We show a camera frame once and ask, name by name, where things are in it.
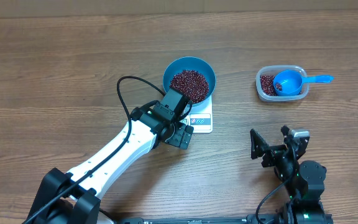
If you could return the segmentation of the blue plastic measuring scoop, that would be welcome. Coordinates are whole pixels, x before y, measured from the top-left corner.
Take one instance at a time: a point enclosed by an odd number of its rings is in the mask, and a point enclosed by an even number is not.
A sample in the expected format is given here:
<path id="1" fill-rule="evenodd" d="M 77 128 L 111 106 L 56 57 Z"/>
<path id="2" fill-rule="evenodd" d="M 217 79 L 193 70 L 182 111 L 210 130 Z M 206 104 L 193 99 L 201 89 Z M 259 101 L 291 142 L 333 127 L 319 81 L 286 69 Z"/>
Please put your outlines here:
<path id="1" fill-rule="evenodd" d="M 333 80 L 331 75 L 303 77 L 294 70 L 284 70 L 274 77 L 273 87 L 278 96 L 295 96 L 300 94 L 304 84 L 331 83 Z"/>

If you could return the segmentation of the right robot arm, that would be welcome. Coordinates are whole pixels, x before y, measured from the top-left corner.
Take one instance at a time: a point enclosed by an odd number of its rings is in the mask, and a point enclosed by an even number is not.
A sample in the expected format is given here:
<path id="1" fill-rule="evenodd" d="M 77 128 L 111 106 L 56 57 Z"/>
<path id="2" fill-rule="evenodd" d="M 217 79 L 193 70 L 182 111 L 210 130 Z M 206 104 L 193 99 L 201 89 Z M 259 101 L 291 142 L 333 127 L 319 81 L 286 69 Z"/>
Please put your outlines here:
<path id="1" fill-rule="evenodd" d="M 309 131 L 282 126 L 281 133 L 283 143 L 271 146 L 255 129 L 250 130 L 251 158 L 262 158 L 262 167 L 272 167 L 281 184 L 262 199 L 254 214 L 247 216 L 247 223 L 332 223 L 332 215 L 325 213 L 321 202 L 327 168 L 316 161 L 299 162 L 310 141 Z M 274 214 L 261 214 L 262 205 L 282 188 L 289 201 Z"/>

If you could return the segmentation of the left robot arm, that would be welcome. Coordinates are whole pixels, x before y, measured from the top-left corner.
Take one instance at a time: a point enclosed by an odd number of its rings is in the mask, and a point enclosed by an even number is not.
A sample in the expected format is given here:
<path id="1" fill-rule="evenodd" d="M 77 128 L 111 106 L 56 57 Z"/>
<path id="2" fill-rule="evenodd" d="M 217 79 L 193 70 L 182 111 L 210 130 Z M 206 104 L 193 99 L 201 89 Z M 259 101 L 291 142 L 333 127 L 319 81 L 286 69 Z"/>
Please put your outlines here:
<path id="1" fill-rule="evenodd" d="M 26 223 L 112 223 L 100 211 L 101 199 L 138 158 L 161 142 L 186 149 L 193 127 L 182 123 L 187 102 L 151 101 L 127 112 L 122 131 L 84 163 L 42 179 Z"/>

